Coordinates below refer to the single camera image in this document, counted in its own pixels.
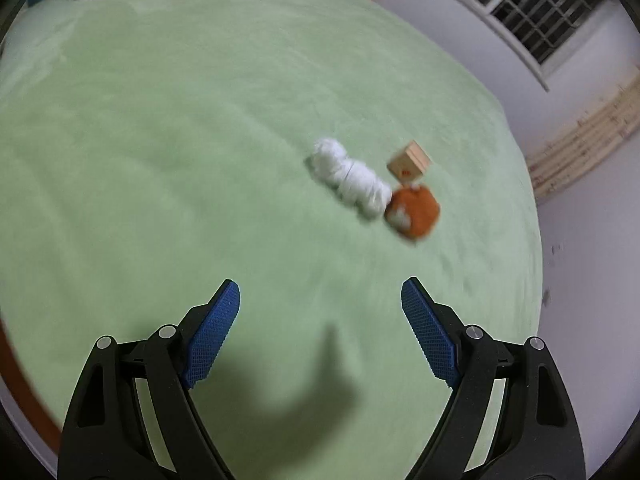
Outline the white tissue wad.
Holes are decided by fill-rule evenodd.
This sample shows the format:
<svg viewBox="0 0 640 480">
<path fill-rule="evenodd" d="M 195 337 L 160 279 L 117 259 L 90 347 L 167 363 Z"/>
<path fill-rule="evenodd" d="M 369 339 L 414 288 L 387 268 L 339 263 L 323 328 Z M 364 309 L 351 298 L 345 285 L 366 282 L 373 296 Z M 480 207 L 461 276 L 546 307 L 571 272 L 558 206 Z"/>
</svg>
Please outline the white tissue wad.
<svg viewBox="0 0 640 480">
<path fill-rule="evenodd" d="M 357 208 L 366 218 L 382 216 L 392 199 L 390 185 L 364 162 L 351 158 L 335 139 L 323 138 L 314 144 L 309 166 L 317 180 L 332 188 L 345 205 Z"/>
</svg>

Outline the orange plush toy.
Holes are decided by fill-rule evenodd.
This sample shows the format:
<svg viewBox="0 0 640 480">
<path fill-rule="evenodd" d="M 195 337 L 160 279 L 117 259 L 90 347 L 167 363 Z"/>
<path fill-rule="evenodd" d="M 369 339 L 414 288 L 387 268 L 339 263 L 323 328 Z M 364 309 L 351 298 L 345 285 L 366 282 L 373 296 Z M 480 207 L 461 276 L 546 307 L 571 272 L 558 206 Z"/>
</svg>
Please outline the orange plush toy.
<svg viewBox="0 0 640 480">
<path fill-rule="evenodd" d="M 386 222 L 406 240 L 420 240 L 431 233 L 440 216 L 440 205 L 422 184 L 398 188 L 386 207 Z"/>
</svg>

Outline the floral cream curtain right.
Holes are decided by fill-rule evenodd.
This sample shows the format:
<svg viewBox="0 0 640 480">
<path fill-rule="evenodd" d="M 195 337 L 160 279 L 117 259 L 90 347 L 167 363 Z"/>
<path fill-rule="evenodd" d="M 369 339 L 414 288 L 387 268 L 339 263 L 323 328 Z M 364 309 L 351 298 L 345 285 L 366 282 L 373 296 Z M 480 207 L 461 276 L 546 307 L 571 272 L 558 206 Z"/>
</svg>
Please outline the floral cream curtain right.
<svg viewBox="0 0 640 480">
<path fill-rule="evenodd" d="M 639 67 L 615 93 L 525 157 L 541 205 L 601 165 L 639 131 Z"/>
</svg>

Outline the wooden cube block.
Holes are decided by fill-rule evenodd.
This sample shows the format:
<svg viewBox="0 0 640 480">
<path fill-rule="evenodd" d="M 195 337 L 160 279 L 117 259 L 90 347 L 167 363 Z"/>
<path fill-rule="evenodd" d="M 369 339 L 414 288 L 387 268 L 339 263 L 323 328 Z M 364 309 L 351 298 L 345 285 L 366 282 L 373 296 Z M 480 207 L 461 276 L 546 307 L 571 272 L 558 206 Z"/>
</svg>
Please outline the wooden cube block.
<svg viewBox="0 0 640 480">
<path fill-rule="evenodd" d="M 416 141 L 409 142 L 387 163 L 388 171 L 402 184 L 421 179 L 431 165 L 431 159 Z"/>
</svg>

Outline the green bed blanket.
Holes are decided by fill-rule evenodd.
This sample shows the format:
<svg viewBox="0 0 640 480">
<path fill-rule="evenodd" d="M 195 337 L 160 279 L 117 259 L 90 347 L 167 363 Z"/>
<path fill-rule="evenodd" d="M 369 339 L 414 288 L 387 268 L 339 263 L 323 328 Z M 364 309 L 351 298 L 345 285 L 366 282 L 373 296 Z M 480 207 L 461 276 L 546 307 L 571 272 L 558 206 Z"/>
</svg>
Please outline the green bed blanket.
<svg viewBox="0 0 640 480">
<path fill-rule="evenodd" d="M 323 138 L 440 205 L 413 242 L 311 173 Z M 388 161 L 431 159 L 402 184 Z M 240 479 L 401 479 L 449 391 L 400 306 L 420 278 L 502 340 L 536 332 L 541 241 L 498 100 L 371 0 L 43 0 L 1 58 L 1 317 L 62 422 L 93 343 L 222 281 L 241 310 L 193 390 Z"/>
</svg>

